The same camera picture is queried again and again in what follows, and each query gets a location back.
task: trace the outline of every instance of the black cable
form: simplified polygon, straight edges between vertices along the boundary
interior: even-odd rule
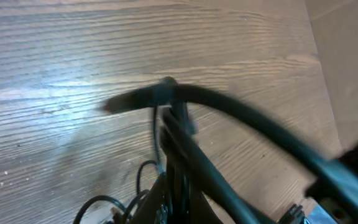
[[[128,205],[128,207],[125,209],[124,214],[122,215],[122,220],[126,221],[128,218],[130,218],[131,215],[131,211],[132,209],[135,207],[135,205],[139,202],[139,200],[142,199],[143,196],[147,195],[149,192],[149,190],[143,190],[141,191],[141,193],[139,193],[138,195],[136,195],[136,197],[134,199],[132,199],[132,201],[130,202],[130,204]]]
[[[339,161],[328,162],[291,132],[239,100],[198,86],[178,85],[172,88],[172,98],[225,112],[264,135],[321,178],[336,197],[346,202],[346,206],[353,212],[353,217],[358,217],[358,177]]]
[[[157,114],[158,114],[158,105],[153,107],[153,115],[152,115],[152,137],[153,137],[153,149],[155,153],[155,161],[157,166],[158,174],[163,173],[161,156],[160,156],[160,148],[158,145],[158,136],[157,136]]]
[[[166,154],[171,150],[177,151],[181,155],[181,158],[186,161],[184,165],[188,167],[185,175],[189,176],[200,190],[225,209],[235,223],[259,223],[197,143],[181,128],[168,108],[163,110],[162,119],[167,133],[177,145],[176,149],[163,147],[163,150]]]
[[[111,202],[117,208],[119,208],[122,212],[126,211],[125,206],[117,199],[112,198],[110,196],[106,196],[106,195],[99,195],[99,196],[93,197],[93,198],[89,199],[87,202],[85,202],[85,204],[81,207],[80,211],[78,211],[73,224],[80,224],[80,221],[81,221],[82,217],[84,216],[85,212],[87,211],[87,209],[92,204],[94,204],[95,202],[99,202],[99,201]]]
[[[147,160],[145,162],[143,162],[139,169],[137,170],[137,175],[136,175],[136,195],[138,195],[140,193],[140,178],[142,177],[142,170],[143,167],[149,165],[149,164],[154,164],[157,165],[157,162],[155,162],[154,160]]]

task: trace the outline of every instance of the black object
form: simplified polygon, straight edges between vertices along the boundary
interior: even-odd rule
[[[324,160],[309,145],[240,101],[198,86],[179,85],[170,77],[157,85],[111,98],[104,107],[111,113],[154,109],[152,126],[159,177],[144,199],[141,200],[144,195],[138,194],[134,200],[139,207],[133,217],[128,212],[125,214],[128,218],[115,214],[116,223],[221,223],[203,193],[225,209],[236,223],[274,223],[233,191],[191,138],[195,128],[187,103],[222,111],[269,138],[314,173],[333,197],[341,198],[352,222],[358,223],[358,177],[338,160]],[[160,147],[167,156],[166,171],[162,170],[157,144],[156,117],[161,105],[169,106],[162,109],[160,130]]]
[[[278,221],[278,224],[303,224],[306,217],[302,208],[302,205],[292,205]]]
[[[351,151],[348,151],[339,159],[346,167],[358,175],[358,145]],[[345,198],[333,194],[334,189],[328,187],[326,183],[318,179],[307,191],[306,194],[313,197],[331,217],[338,223],[354,223],[353,216],[355,212],[346,203]]]
[[[78,211],[77,216],[74,219],[74,223],[80,223],[82,216],[85,214],[85,212],[87,211],[87,209],[94,204],[95,202],[100,202],[100,201],[105,201],[105,202],[111,202],[113,205],[115,205],[117,208],[119,208],[122,212],[125,211],[125,206],[118,201],[115,198],[112,198],[110,196],[105,196],[105,195],[99,195],[96,197],[93,197],[91,199],[89,199],[80,209],[80,211]]]

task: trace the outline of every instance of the wood grain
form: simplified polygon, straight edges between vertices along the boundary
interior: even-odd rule
[[[241,2],[0,0],[0,223],[70,223],[92,196],[130,200],[152,157],[149,111],[98,108],[167,75],[247,100],[340,153],[304,2]],[[302,201],[313,178],[291,158],[190,109],[200,146],[246,200],[272,218]]]

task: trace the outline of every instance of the tangled wires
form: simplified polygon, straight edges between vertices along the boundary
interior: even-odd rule
[[[136,175],[136,197],[132,199],[132,201],[129,203],[128,207],[125,207],[119,200],[117,200],[113,197],[110,197],[110,196],[99,195],[99,196],[93,197],[90,200],[88,200],[81,207],[80,211],[78,211],[78,213],[74,219],[74,222],[73,222],[74,224],[80,224],[80,221],[83,218],[87,209],[89,209],[90,206],[92,204],[94,204],[95,202],[100,202],[100,201],[110,202],[115,207],[117,207],[120,210],[120,212],[123,213],[123,215],[122,215],[123,223],[125,223],[126,220],[130,220],[132,218],[131,211],[133,210],[135,205],[137,205],[138,208],[140,207],[140,205],[142,203],[142,199],[149,192],[149,190],[140,191],[140,178],[142,177],[143,168],[149,164],[153,164],[156,166],[159,174],[161,174],[163,172],[161,158],[160,158],[160,152],[159,152],[159,146],[158,146],[158,140],[157,140],[157,112],[158,112],[158,107],[155,106],[153,108],[153,114],[152,114],[152,138],[153,138],[153,147],[154,147],[154,153],[155,153],[155,161],[147,160],[140,165],[140,167],[137,171],[137,175]]]

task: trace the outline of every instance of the wall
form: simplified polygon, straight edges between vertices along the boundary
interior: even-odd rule
[[[306,0],[342,147],[358,141],[358,0]]]

